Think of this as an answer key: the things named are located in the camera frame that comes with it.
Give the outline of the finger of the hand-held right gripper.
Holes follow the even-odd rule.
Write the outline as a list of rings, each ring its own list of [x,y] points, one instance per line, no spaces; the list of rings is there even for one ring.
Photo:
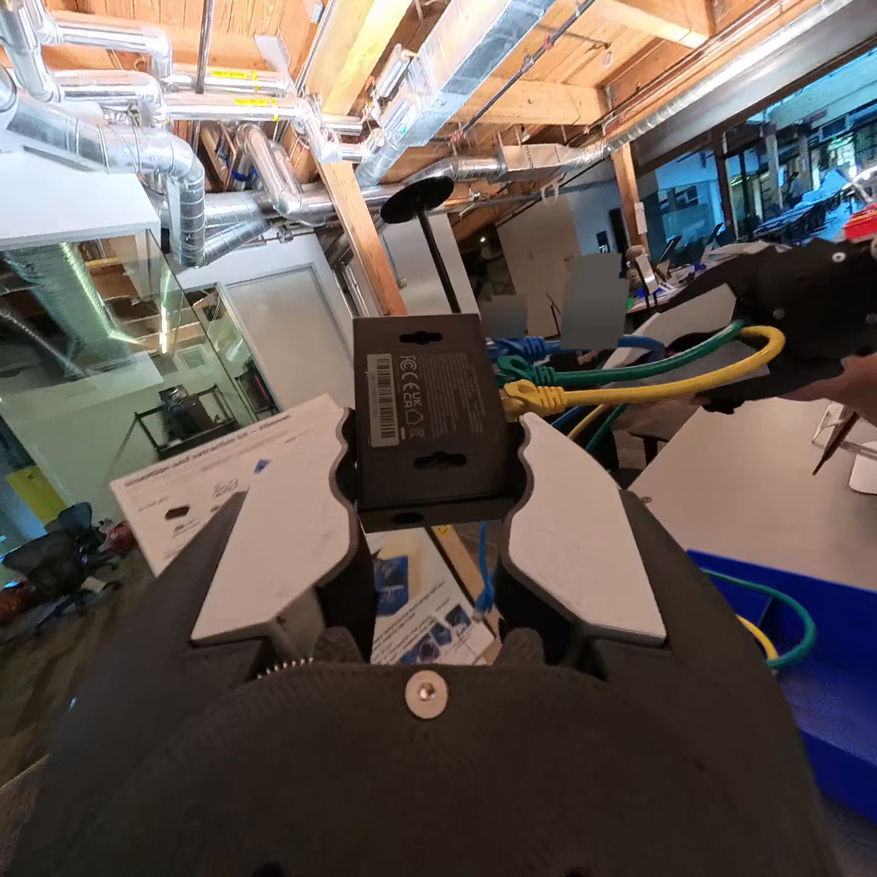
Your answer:
[[[727,284],[650,317],[645,335],[663,345],[670,345],[692,334],[708,337],[732,322],[737,298]]]
[[[631,335],[627,341],[615,351],[603,363],[603,371],[652,364],[666,358],[680,354],[693,346],[692,334],[680,336],[671,341],[664,342],[648,335]]]

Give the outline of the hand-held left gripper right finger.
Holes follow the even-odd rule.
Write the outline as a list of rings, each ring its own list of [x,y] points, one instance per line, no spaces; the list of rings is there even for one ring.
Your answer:
[[[666,627],[618,485],[536,414],[519,424],[525,480],[503,521],[502,569],[589,633],[663,645]]]

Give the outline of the blue plastic bin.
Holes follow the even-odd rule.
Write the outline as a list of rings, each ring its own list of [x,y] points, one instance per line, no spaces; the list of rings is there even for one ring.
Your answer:
[[[786,660],[774,670],[820,790],[875,823],[875,591],[716,554],[688,554]]]

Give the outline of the black office chair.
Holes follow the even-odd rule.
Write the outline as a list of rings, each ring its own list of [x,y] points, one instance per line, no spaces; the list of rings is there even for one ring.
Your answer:
[[[93,595],[87,581],[102,570],[118,570],[116,554],[105,548],[106,543],[106,534],[94,524],[91,504],[78,502],[50,521],[46,535],[3,555],[2,565],[30,587],[37,603],[55,601],[37,628],[69,609],[84,613]]]

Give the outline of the silver pipe cluster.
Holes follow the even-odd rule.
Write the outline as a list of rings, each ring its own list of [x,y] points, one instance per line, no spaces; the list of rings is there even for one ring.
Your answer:
[[[146,55],[149,71],[61,70],[48,67],[45,46],[78,45]],[[258,127],[282,122],[323,163],[360,163],[384,144],[383,132],[363,135],[356,116],[323,114],[310,96],[295,96],[289,75],[205,69],[199,94],[185,87],[194,74],[174,65],[167,34],[123,21],[50,13],[44,2],[2,2],[2,130],[25,146],[44,148],[75,166],[108,174],[157,176],[167,187],[171,246],[183,267],[203,267],[262,235],[273,214],[302,222],[318,205],[287,175],[285,156]],[[270,201],[249,194],[235,203],[237,220],[207,234],[219,218],[205,193],[195,148],[171,132],[174,121],[238,124],[242,149]]]

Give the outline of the wooden post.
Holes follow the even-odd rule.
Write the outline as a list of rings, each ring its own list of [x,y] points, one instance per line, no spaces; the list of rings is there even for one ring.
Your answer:
[[[347,162],[317,163],[317,170],[367,279],[380,313],[406,316],[407,308],[396,283],[362,190]]]

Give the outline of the silver ventilation duct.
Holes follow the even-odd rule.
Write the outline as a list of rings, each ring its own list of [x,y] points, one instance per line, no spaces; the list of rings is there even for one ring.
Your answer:
[[[445,178],[454,183],[484,179],[490,183],[535,181],[556,174],[589,170],[630,144],[645,149],[645,161],[661,157],[737,116],[746,117],[762,106],[775,104],[792,92],[791,86],[772,94],[756,93],[757,82],[728,82],[684,102],[667,102],[625,132],[600,137],[586,147],[556,144],[505,147],[490,156],[457,156],[439,159],[400,181],[402,186],[427,179]]]

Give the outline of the black stand pole with disc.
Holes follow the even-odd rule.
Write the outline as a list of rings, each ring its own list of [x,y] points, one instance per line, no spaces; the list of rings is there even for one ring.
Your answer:
[[[454,181],[446,176],[412,181],[392,195],[380,207],[380,219],[386,225],[401,225],[413,219],[419,222],[451,313],[460,314],[460,303],[435,240],[428,216],[429,212],[441,206],[453,191]]]

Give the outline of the instruction sheet in acrylic holder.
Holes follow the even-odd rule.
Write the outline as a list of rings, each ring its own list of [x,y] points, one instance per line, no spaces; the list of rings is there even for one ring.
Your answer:
[[[296,408],[342,408],[319,396]],[[291,409],[172,460],[114,481],[118,504],[159,576],[230,499],[243,501],[291,435]],[[355,429],[350,430],[349,487]],[[376,664],[484,664],[495,635],[474,609],[433,531],[362,531],[362,655]],[[217,537],[219,562],[229,535]]]

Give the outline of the black network switch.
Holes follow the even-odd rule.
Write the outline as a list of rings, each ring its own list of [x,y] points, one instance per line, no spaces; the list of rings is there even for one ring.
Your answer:
[[[365,532],[499,520],[516,457],[477,314],[353,322]]]

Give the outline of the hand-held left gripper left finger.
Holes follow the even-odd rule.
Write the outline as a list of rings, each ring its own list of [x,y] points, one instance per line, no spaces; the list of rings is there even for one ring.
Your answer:
[[[240,505],[191,632],[198,645],[269,639],[285,660],[343,627],[362,652],[362,530],[352,502],[350,408],[296,408]]]

